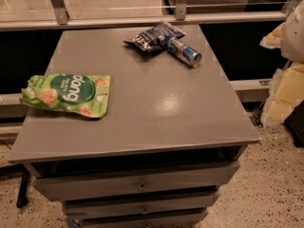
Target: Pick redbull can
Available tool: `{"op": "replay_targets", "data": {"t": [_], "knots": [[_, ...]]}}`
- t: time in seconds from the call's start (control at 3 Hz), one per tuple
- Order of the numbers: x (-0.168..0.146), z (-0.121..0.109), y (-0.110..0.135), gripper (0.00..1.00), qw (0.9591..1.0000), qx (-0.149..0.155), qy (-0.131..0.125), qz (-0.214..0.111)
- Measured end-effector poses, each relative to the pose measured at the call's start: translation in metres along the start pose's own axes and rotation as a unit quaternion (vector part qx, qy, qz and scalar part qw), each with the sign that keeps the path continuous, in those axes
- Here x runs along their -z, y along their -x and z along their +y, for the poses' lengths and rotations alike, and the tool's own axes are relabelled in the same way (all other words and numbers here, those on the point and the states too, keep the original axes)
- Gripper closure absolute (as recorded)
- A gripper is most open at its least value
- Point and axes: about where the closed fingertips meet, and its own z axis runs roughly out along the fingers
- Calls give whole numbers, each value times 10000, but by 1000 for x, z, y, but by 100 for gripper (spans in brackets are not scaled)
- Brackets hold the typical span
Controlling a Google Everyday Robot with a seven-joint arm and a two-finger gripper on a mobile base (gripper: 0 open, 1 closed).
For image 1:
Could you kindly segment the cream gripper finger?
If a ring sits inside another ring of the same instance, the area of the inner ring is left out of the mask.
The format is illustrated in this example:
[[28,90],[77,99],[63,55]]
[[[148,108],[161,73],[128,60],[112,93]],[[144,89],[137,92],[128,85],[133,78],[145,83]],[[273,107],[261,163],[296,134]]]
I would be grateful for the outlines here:
[[278,68],[260,120],[266,126],[282,124],[303,101],[304,65],[292,63],[287,69]]
[[281,48],[282,30],[284,26],[285,23],[281,23],[272,32],[264,36],[259,44],[268,49]]

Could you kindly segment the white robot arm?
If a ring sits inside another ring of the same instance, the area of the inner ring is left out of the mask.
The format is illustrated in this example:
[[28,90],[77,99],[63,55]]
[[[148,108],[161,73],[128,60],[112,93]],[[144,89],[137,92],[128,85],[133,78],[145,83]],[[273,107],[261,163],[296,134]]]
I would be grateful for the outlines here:
[[260,45],[279,48],[281,56],[291,63],[275,71],[260,118],[263,125],[275,126],[304,101],[304,0],[285,22],[262,38]]

